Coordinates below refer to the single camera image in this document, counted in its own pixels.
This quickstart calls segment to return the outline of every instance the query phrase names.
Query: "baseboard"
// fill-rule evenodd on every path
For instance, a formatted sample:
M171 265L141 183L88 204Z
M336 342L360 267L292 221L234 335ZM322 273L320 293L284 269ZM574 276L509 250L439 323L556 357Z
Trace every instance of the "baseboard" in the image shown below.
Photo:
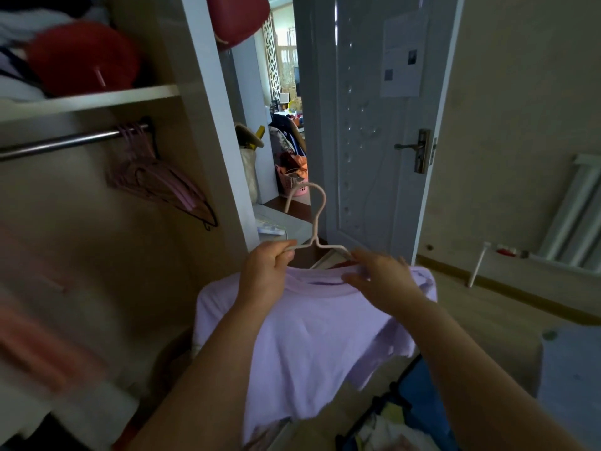
M432 258L417 255L416 262L420 266L427 267L432 271L444 273L445 275L449 275L451 277L459 278L464 280L466 283L470 279L469 271L465 271L459 267L455 267L446 263L441 263L440 261L433 260ZM526 291L514 288L513 286L509 286L497 280L492 280L490 278L478 275L474 281L474 285L494 291L495 293L499 293L507 298L514 299L515 301L525 303L531 307L537 308L538 310L551 313L556 317L571 321L575 324L583 326L601 325L601 317L578 310L576 308L568 307L562 303L556 303L555 301L551 301L550 299L546 299L535 294L527 293Z

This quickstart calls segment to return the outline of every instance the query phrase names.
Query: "paper on door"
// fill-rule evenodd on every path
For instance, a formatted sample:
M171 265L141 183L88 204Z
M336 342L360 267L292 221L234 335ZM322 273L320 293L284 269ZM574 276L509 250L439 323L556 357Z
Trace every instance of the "paper on door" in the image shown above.
M381 97L419 96L427 28L422 10L384 21Z

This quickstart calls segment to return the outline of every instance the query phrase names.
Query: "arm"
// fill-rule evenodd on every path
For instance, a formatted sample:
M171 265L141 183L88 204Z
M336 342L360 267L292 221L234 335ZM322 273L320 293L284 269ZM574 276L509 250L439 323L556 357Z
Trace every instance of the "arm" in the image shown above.
M240 448L252 350L284 291L286 266L294 257L284 249L295 244L265 242L251 252L236 302L129 451Z
M356 250L370 280L343 280L411 334L428 363L461 447L470 450L583 450L437 303L404 260Z

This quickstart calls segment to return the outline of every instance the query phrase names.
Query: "pink basket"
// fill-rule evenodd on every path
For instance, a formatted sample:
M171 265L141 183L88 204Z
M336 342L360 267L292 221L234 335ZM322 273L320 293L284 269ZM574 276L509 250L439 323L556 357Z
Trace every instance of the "pink basket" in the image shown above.
M309 179L308 178L304 178L301 177L300 175L298 175L296 172L298 171L298 169L291 169L288 172L286 172L285 174L282 174L280 172L280 170L278 169L278 177L280 178L280 182L282 184L282 186L284 187L284 192L286 193L286 196L288 196L288 194L290 193L290 190L296 186L297 183L300 182L308 182ZM309 191L309 188L304 186L302 188L299 188L296 193L294 194L294 196L302 196L305 193L307 193Z

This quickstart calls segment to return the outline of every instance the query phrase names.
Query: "lavender t-shirt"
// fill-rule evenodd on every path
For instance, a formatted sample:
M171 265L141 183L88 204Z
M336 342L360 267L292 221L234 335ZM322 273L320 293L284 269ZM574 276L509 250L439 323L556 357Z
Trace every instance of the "lavender t-shirt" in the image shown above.
M316 416L344 379L362 388L387 358L413 353L415 343L404 328L340 280L343 273L360 270L360 266L327 271L287 268L284 294L255 342L244 443L257 426L286 417ZM417 284L435 301L430 271L411 270ZM234 303L239 278L235 273L200 291L193 334L197 350Z

